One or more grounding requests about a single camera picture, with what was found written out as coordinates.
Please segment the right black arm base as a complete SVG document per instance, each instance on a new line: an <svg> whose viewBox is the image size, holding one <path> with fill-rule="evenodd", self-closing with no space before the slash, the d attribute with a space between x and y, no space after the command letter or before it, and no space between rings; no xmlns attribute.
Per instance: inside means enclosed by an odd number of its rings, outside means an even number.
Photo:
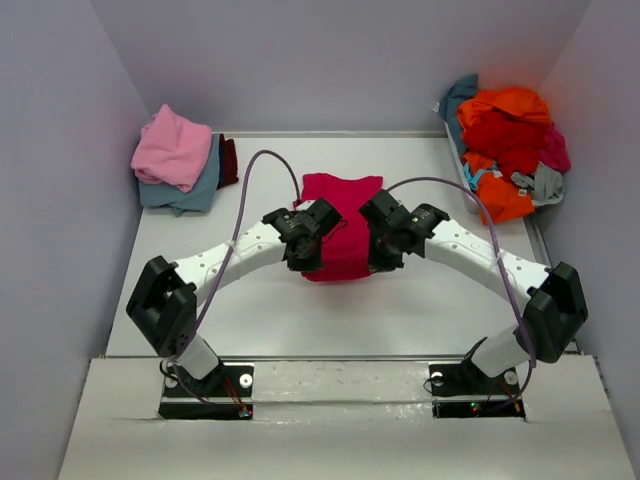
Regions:
<svg viewBox="0 0 640 480"><path fill-rule="evenodd" d="M430 364L423 389L431 395L435 419L526 418L514 368L496 378L467 380L461 364Z"/></svg>

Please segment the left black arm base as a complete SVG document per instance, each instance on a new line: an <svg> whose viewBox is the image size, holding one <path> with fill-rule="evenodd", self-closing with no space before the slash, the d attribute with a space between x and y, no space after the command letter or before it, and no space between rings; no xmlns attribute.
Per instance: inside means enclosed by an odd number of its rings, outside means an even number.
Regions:
<svg viewBox="0 0 640 480"><path fill-rule="evenodd" d="M203 380L166 360L159 364L164 384L158 415L165 420L250 421L253 419L254 364L226 362Z"/></svg>

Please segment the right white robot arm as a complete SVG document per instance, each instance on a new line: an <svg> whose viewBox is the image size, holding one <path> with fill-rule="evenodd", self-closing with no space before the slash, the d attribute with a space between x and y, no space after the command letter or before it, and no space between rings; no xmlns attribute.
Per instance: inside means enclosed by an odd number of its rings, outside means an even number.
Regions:
<svg viewBox="0 0 640 480"><path fill-rule="evenodd" d="M452 268L511 304L514 326L479 340L443 386L482 392L505 372L527 362L559 360L588 318L578 271L566 262L531 262L464 229L444 211L421 204L409 211L387 190L359 210L370 232L369 268L391 272L415 254Z"/></svg>

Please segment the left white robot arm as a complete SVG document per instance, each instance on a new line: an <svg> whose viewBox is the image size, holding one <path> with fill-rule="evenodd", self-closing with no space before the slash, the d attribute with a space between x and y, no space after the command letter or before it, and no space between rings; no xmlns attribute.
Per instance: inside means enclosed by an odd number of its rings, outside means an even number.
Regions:
<svg viewBox="0 0 640 480"><path fill-rule="evenodd" d="M174 367L177 382L195 394L215 392L223 362L198 333L218 290L264 267L284 262L289 270L322 269L323 240L344 220L323 198L301 210L280 208L232 239L173 262L149 260L126 313L158 357Z"/></svg>

